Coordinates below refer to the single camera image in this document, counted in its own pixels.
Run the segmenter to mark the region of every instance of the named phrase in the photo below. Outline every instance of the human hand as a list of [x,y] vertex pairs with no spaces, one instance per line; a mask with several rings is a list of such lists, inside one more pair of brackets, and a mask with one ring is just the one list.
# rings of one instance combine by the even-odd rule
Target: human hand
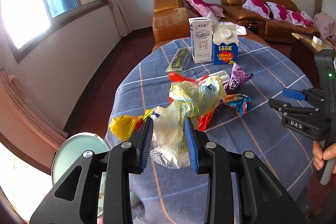
[[319,142],[313,142],[314,166],[319,171],[322,169],[325,160],[336,158],[336,143],[329,146],[324,152]]

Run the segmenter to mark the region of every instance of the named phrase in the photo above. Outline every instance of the table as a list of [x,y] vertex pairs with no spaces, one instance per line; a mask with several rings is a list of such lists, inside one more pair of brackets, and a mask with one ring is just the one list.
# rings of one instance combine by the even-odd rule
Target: table
[[327,46],[313,43],[312,37],[292,33],[294,43],[289,55],[290,60],[294,62],[302,72],[308,77],[314,88],[320,89],[320,77],[315,63],[314,55]]
[[[187,46],[189,38],[172,41],[140,62],[117,89],[110,120],[120,115],[142,115],[157,105],[167,107],[171,82],[165,70],[177,49]],[[280,52],[246,38],[239,38],[238,64],[246,73],[254,73],[254,78],[239,89],[253,99],[253,109],[238,118],[233,109],[222,107],[206,133],[209,140],[228,151],[255,151],[296,200],[313,172],[312,141],[282,127],[279,113],[267,102],[272,97],[300,106],[285,98],[282,89],[306,89],[310,82]],[[191,61],[182,75],[197,79],[223,69],[231,73],[232,65]],[[105,140],[110,147],[120,143],[109,131]],[[149,159],[142,175],[130,175],[130,187],[144,206],[133,208],[134,223],[204,223],[207,181],[207,175],[198,176],[190,167],[168,169]],[[302,208],[307,206],[307,199],[302,199]]]

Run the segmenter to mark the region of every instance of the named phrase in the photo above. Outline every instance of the brown leather sofa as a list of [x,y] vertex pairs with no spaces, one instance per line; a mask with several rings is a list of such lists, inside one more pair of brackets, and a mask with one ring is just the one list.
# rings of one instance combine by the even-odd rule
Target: brown leather sofa
[[[261,0],[263,2],[274,2],[283,5],[287,10],[298,11],[298,7],[291,0]],[[245,9],[242,5],[246,0],[221,0],[221,8],[224,12],[245,27],[255,26],[258,36],[266,41],[293,43],[292,32],[308,36],[320,36],[320,32],[313,26],[307,29],[295,26],[288,22],[266,19],[257,13]]]
[[[200,15],[189,8],[183,0],[154,0],[152,26],[156,45],[153,51],[174,39],[190,37],[188,19],[192,17]],[[239,24],[227,15],[221,21]],[[247,30],[247,35],[244,37],[268,46],[250,30]]]

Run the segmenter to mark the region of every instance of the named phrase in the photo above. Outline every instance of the purple wrapper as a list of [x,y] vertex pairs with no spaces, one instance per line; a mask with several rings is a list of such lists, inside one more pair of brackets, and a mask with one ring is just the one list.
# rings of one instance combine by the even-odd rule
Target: purple wrapper
[[246,74],[236,63],[233,64],[230,81],[224,85],[226,94],[233,94],[245,84],[246,81],[253,78],[253,74]]

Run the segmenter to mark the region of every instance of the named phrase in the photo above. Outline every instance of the blue milk carton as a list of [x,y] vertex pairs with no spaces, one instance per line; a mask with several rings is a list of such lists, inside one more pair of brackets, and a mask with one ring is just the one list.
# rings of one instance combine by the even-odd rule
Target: blue milk carton
[[212,61],[214,64],[234,64],[238,56],[236,26],[212,25]]

